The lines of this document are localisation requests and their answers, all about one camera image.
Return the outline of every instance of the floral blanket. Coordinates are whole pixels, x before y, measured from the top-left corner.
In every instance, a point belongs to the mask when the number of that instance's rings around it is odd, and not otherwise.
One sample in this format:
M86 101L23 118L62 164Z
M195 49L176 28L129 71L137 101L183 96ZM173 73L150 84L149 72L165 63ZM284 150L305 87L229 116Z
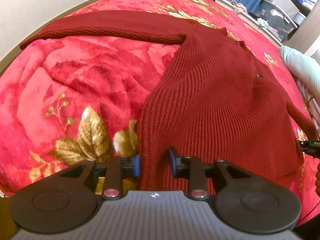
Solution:
M147 11L196 20L210 28L226 27L230 38L244 40L269 66L297 108L309 116L277 47L215 2L101 0L73 14L97 10ZM0 78L0 190L12 195L89 157L107 162L114 154L134 154L141 107L178 48L106 36L30 44ZM297 138L306 139L294 121L292 125ZM314 186L318 163L305 156L291 186L302 203L301 217L319 200ZM125 185L135 187L128 180ZM315 209L303 222L319 211Z

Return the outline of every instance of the red sweater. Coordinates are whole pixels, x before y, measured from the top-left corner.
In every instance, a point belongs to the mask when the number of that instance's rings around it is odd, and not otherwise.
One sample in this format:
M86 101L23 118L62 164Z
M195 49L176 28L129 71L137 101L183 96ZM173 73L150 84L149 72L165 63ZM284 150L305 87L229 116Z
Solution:
M20 47L71 35L181 44L139 118L142 190L186 188L185 180L170 174L163 155L169 146L203 162L228 160L290 187L303 164L290 116L308 138L317 138L268 66L225 28L146 12L99 11L55 20Z

